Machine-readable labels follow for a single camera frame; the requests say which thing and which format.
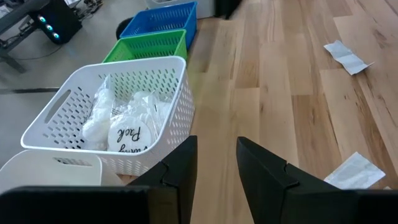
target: white container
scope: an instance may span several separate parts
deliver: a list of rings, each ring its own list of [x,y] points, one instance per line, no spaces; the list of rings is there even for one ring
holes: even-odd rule
[[[195,0],[197,5],[197,19],[207,18],[214,16],[215,7],[214,0]],[[175,4],[182,4],[193,2],[192,0],[146,0],[149,9],[156,9],[158,7],[173,6]]]
[[[94,154],[25,150],[0,169],[0,194],[15,187],[43,185],[122,186],[123,183]]]
[[[189,136],[195,107],[185,67],[183,58],[169,56],[80,68],[27,128],[21,145],[28,149],[96,154],[117,174],[141,175]],[[127,100],[137,91],[157,90],[173,99],[159,137],[148,150],[130,154],[84,149],[86,141],[80,130],[98,87],[109,74],[116,98]]]

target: green plastic basket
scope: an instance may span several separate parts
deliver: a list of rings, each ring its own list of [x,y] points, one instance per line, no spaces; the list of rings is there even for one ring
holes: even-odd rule
[[[120,39],[103,63],[169,55],[187,59],[185,30],[138,35]]]

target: computer tower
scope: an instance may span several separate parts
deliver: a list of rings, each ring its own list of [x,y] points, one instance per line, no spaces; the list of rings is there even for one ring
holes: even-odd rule
[[[55,44],[65,44],[81,28],[81,22],[64,0],[50,0],[38,11],[29,13],[39,29]]]

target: basket handle hole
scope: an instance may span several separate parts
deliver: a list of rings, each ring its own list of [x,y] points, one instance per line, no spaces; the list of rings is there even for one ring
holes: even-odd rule
[[[68,98],[68,96],[70,95],[70,90],[67,90],[51,107],[48,115],[44,118],[44,122],[46,124],[49,123],[49,121],[51,120],[51,118],[54,116],[54,114],[58,111],[59,107],[61,107],[61,105],[63,104],[63,102],[65,102],[65,100]]]

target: plastic bag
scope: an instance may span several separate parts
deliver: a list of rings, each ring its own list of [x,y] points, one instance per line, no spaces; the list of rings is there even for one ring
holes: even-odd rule
[[[162,126],[167,119],[169,114],[169,108],[171,106],[171,99],[165,98],[163,101],[159,99],[159,94],[155,91],[152,93],[146,91],[138,91],[133,96],[133,103],[140,102],[141,105],[145,105],[147,112],[152,116],[155,125],[157,135],[160,134]]]
[[[143,152],[157,140],[164,123],[162,112],[157,108],[168,107],[155,93],[139,91],[127,106],[119,107],[121,114],[111,119],[108,150],[114,152]]]
[[[108,75],[98,88],[90,115],[81,129],[81,135],[88,141],[85,148],[106,150],[114,101],[115,96],[110,88]]]

